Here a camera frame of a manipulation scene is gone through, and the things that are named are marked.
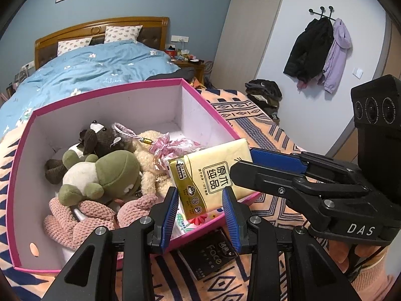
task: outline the patterned blanket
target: patterned blanket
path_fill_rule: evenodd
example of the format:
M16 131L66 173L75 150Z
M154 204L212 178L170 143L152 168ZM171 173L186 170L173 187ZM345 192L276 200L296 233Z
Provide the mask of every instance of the patterned blanket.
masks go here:
M248 140L250 147L288 154L299 152L299 148L285 132L241 93L211 89L198 92L241 137ZM23 127L10 131L0 143L0 268L22 301L37 301L44 295L53 278L14 270L6 237L5 208L9 172L22 131ZM278 197L261 195L251 209L254 214L283 228L302 225L306 221L303 215L286 207L285 201ZM250 258L250 255L242 255L219 272L197 281L192 278L177 251L157 256L152 261L156 301L244 301L249 281ZM286 300L283 255L279 260L281 300ZM116 291L121 300L121 272L117 273Z

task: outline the blue floral comforter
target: blue floral comforter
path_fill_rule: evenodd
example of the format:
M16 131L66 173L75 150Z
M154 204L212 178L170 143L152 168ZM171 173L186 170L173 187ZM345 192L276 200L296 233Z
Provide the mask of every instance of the blue floral comforter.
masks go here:
M121 41L67 52L25 79L0 109L0 138L26 122L33 110L69 96L144 81L178 70L170 57L142 43Z

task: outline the human hand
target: human hand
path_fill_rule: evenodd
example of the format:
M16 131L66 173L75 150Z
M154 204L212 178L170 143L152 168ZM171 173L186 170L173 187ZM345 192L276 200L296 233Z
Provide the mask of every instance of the human hand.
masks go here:
M366 258L374 254L379 248L380 247L378 246L368 246L364 244L359 244L355 247L355 254L359 257ZM350 246L347 245L346 243L333 240L329 241L328 253L342 272L346 272L346 270L348 269L349 251L350 251Z

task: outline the camera lens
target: camera lens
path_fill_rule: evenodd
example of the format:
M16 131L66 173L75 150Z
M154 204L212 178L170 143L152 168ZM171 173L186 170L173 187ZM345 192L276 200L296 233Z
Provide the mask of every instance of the camera lens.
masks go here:
M362 118L362 113L363 113L362 105L360 104L360 101L357 101L355 103L355 116L358 120Z
M382 111L384 120L388 124L393 123L395 119L395 106L390 97L386 97L383 100Z
M368 121L370 123L376 123L378 109L377 109L377 103L373 97L370 97L366 100L365 108L366 108L366 116L368 118Z

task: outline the pink box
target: pink box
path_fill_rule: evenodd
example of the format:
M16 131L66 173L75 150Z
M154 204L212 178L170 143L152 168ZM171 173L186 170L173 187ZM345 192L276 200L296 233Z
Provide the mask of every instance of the pink box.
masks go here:
M50 214L48 203L59 190L44 176L45 162L55 151L77 143L79 132L93 120L120 122L135 132L149 129L187 137L207 147L235 139L238 134L182 79L146 81L102 88L37 109L19 142L7 198L6 222L15 269L36 274L57 274L73 254L43 232ZM258 193L244 202L252 203ZM224 214L171 241L177 248L225 224ZM39 251L35 257L30 244Z

